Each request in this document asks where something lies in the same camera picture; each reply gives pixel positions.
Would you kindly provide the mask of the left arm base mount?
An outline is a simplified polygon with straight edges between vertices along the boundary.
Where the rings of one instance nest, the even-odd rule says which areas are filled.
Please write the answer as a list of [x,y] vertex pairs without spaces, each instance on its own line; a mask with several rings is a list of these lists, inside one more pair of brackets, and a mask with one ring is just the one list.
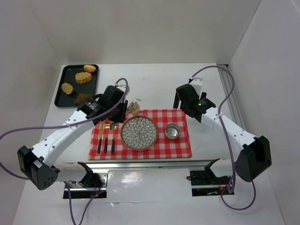
[[84,162],[75,163],[75,178],[65,184],[63,199],[104,199],[107,197],[108,172],[94,172]]

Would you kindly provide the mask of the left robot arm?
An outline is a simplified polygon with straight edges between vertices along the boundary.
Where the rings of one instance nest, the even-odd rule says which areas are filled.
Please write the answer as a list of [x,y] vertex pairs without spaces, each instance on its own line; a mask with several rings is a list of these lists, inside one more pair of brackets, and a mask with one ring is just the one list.
[[23,174],[39,190],[45,190],[55,182],[77,182],[86,187],[100,180],[84,162],[64,165],[55,162],[64,150],[100,121],[108,119],[116,123],[124,122],[128,104],[125,97],[124,91],[110,85],[104,93],[84,100],[63,128],[57,129],[31,148],[22,146],[17,155]]

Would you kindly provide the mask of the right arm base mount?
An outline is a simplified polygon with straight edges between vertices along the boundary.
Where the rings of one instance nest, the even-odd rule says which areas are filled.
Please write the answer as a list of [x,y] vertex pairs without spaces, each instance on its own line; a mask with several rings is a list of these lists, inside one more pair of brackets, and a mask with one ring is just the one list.
[[229,193],[227,188],[230,177],[216,177],[211,166],[219,159],[215,159],[208,163],[202,170],[190,171],[190,175],[186,177],[191,183],[192,196],[217,196],[224,192],[225,195],[233,195]]

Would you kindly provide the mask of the small round muffin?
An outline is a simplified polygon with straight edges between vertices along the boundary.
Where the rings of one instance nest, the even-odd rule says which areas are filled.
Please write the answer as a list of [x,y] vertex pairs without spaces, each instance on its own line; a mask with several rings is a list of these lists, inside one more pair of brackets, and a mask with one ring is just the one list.
[[137,102],[131,102],[127,107],[126,115],[136,115],[140,110],[140,106]]

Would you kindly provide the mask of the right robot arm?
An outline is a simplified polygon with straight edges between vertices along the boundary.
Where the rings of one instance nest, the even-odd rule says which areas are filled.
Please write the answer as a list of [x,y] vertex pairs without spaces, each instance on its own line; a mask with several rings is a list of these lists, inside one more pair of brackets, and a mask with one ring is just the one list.
[[208,165],[215,177],[238,175],[245,182],[252,182],[271,166],[270,142],[264,137],[256,137],[239,127],[221,113],[215,103],[199,94],[201,85],[184,84],[176,89],[174,107],[198,122],[210,127],[231,146],[231,155],[237,159],[217,159]]

